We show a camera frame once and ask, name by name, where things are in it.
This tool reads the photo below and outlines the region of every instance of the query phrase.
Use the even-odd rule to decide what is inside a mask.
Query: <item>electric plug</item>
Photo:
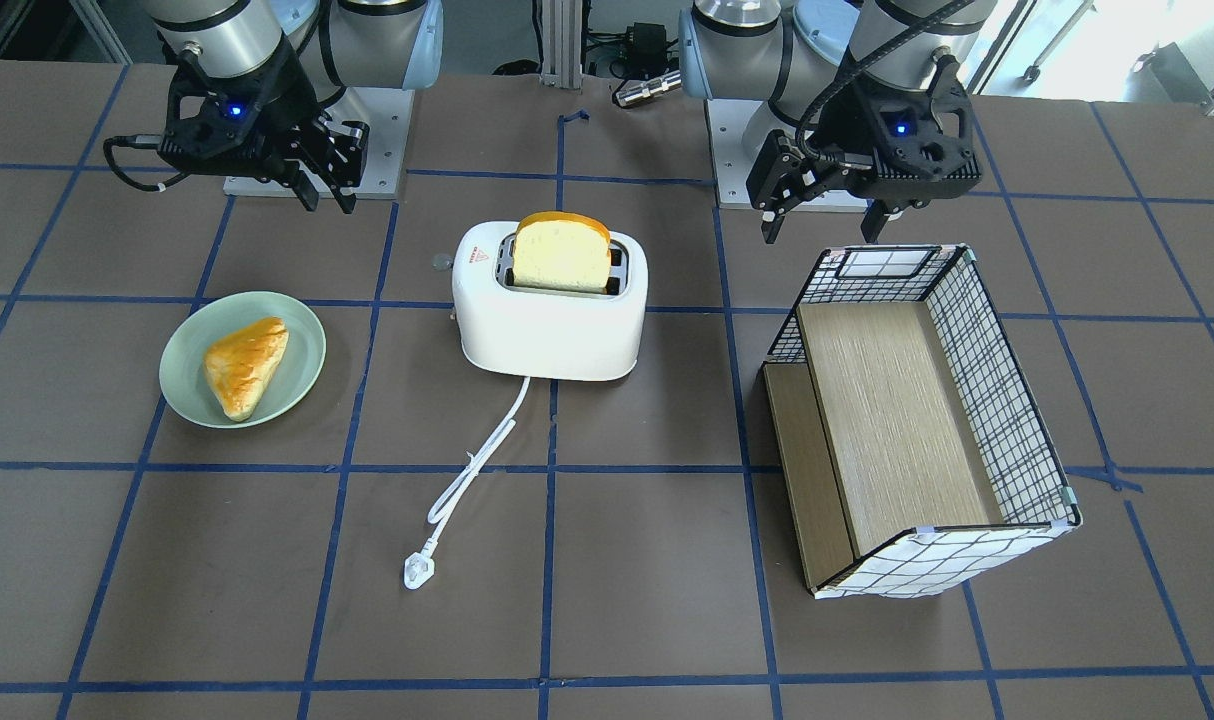
[[[433,557],[425,552],[412,552],[402,561],[402,584],[409,591],[420,588],[429,578],[433,578]]]

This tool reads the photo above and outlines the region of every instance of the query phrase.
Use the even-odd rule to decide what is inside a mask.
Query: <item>grid-patterned basket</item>
[[[805,363],[798,306],[926,302],[994,488],[1003,525],[908,528],[817,588],[920,597],[943,593],[1082,525],[1046,425],[965,245],[826,250],[777,334],[767,363]]]

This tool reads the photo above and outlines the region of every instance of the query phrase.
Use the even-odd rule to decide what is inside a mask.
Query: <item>green plate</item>
[[[236,423],[222,410],[203,375],[203,356],[211,342],[261,318],[278,316],[287,324],[287,352],[251,418]],[[210,429],[249,429],[287,413],[314,386],[323,370],[327,336],[318,314],[304,302],[277,291],[242,291],[191,314],[163,348],[158,382],[176,414]]]

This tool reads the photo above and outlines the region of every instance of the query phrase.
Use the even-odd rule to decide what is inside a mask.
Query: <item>floor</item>
[[[0,719],[1214,718],[1192,106],[978,97],[992,172],[885,242],[976,250],[1087,522],[938,597],[813,601],[758,368],[858,219],[765,246],[716,209],[699,102],[625,113],[594,78],[443,76],[401,202],[352,217],[216,178],[142,195],[98,138],[155,127],[165,79],[0,61]],[[551,206],[643,243],[639,365],[534,382],[407,591],[424,512],[520,385],[464,359],[433,256]],[[158,357],[245,290],[305,299],[327,364],[274,421],[197,427]]]

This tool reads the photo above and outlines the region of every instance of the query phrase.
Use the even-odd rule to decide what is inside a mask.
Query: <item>metal connector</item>
[[[615,97],[615,104],[619,104],[622,108],[632,108],[635,104],[642,104],[645,101],[653,100],[653,97],[665,95],[682,86],[683,74],[680,70],[671,70],[663,74],[663,76],[654,76],[648,79],[648,81],[639,83],[639,85],[620,87],[613,97]]]

